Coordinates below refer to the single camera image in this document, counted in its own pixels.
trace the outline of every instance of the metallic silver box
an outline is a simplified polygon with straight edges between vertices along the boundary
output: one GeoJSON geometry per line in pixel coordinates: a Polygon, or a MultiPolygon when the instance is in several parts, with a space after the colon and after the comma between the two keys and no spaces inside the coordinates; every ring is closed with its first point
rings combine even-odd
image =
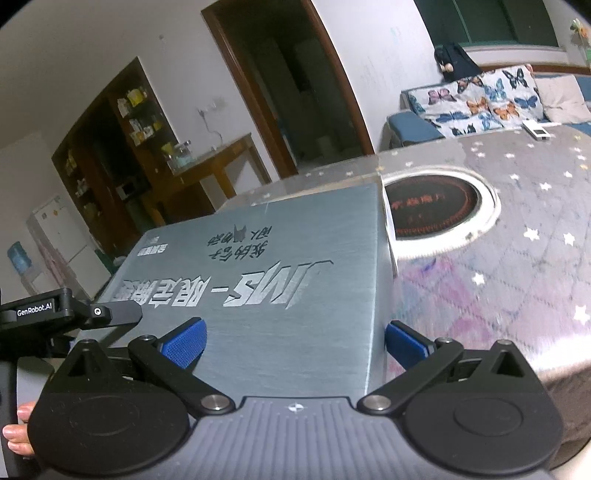
{"type": "Polygon", "coordinates": [[[370,183],[219,212],[146,233],[101,301],[133,299],[131,331],[82,332],[125,346],[185,320],[207,323],[194,374],[246,395],[350,396],[385,381],[392,261],[381,188],[370,183]]]}

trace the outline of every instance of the throw pillow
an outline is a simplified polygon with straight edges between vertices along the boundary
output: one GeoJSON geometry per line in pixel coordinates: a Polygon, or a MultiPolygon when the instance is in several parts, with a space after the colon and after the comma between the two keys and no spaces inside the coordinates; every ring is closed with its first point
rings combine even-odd
{"type": "Polygon", "coordinates": [[[488,107],[505,127],[519,127],[523,120],[544,118],[536,83],[525,65],[491,70],[482,75],[488,107]]]}
{"type": "Polygon", "coordinates": [[[591,112],[574,75],[538,79],[537,84],[544,113],[550,121],[562,124],[591,121],[591,112]]]}
{"type": "Polygon", "coordinates": [[[480,77],[407,92],[413,111],[445,137],[502,128],[492,117],[480,77]]]}

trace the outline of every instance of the white ring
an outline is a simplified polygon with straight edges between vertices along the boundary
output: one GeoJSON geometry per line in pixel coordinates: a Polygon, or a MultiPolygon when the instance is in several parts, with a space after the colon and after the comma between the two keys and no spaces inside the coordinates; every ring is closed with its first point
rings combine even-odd
{"type": "Polygon", "coordinates": [[[399,260],[433,257],[473,242],[490,230],[501,214],[501,200],[493,186],[478,173],[461,167],[444,165],[417,167],[404,172],[382,175],[384,187],[410,177],[439,175],[455,177],[471,185],[479,195],[479,208],[464,222],[426,238],[397,239],[395,253],[399,260]]]}

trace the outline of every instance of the metal screw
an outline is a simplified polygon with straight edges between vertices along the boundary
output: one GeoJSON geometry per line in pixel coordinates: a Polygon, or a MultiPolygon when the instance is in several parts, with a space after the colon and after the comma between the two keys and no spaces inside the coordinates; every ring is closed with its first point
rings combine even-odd
{"type": "Polygon", "coordinates": [[[383,395],[369,395],[363,399],[363,406],[369,410],[382,411],[392,405],[392,401],[383,395]]]}
{"type": "Polygon", "coordinates": [[[224,395],[208,395],[201,399],[201,405],[208,410],[219,411],[230,406],[230,399],[224,395]]]}

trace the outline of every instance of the black backpack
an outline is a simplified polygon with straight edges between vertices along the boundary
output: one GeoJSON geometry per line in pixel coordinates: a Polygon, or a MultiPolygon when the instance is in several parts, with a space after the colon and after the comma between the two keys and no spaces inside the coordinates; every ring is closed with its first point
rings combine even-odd
{"type": "Polygon", "coordinates": [[[444,67],[448,63],[452,64],[453,72],[443,70],[443,78],[447,82],[460,80],[466,77],[475,77],[482,73],[482,69],[474,63],[466,51],[457,43],[446,43],[435,49],[435,60],[444,67]]]}

